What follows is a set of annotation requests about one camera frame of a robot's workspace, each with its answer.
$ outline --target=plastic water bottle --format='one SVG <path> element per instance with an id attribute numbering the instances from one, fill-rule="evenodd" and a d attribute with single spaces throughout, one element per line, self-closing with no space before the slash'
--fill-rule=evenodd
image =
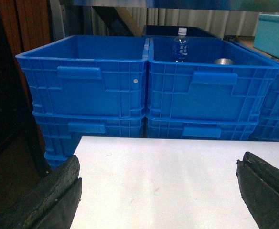
<path id="1" fill-rule="evenodd" d="M 185 37 L 187 28 L 179 28 L 178 36 L 173 40 L 172 58 L 176 62 L 184 62 L 187 58 L 188 39 Z"/>

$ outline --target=black shelving unit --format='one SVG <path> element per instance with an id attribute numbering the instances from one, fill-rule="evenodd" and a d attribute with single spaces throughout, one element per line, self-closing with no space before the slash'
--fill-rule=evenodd
<path id="1" fill-rule="evenodd" d="M 36 124 L 26 103 L 14 58 L 0 17 L 0 153 L 24 134 L 40 176 L 46 175 Z"/>

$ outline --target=crate handle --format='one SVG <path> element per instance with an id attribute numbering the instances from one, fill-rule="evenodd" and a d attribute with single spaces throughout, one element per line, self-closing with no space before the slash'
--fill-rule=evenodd
<path id="1" fill-rule="evenodd" d="M 105 134 L 106 125 L 100 123 L 68 123 L 69 132 L 87 133 L 87 134 Z"/>
<path id="2" fill-rule="evenodd" d="M 101 80 L 101 69 L 95 67 L 62 67 L 59 66 L 58 78 L 61 79 L 89 79 L 89 80 Z"/>
<path id="3" fill-rule="evenodd" d="M 236 85 L 236 73 L 193 72 L 192 83 L 214 85 Z"/>
<path id="4" fill-rule="evenodd" d="M 182 135 L 184 137 L 214 137 L 220 138 L 221 128 L 218 127 L 191 127 L 186 126 L 183 129 Z"/>

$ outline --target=white tabletop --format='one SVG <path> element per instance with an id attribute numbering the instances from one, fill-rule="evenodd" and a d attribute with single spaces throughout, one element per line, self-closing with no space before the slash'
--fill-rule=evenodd
<path id="1" fill-rule="evenodd" d="M 83 137 L 72 229 L 258 229 L 236 161 L 250 151 L 279 169 L 279 143 Z"/>

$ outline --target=bottle label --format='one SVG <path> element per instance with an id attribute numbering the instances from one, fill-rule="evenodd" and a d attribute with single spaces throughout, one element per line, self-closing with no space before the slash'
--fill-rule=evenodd
<path id="1" fill-rule="evenodd" d="M 172 45 L 172 57 L 175 60 L 186 60 L 188 43 L 181 44 L 180 42 L 174 42 Z"/>

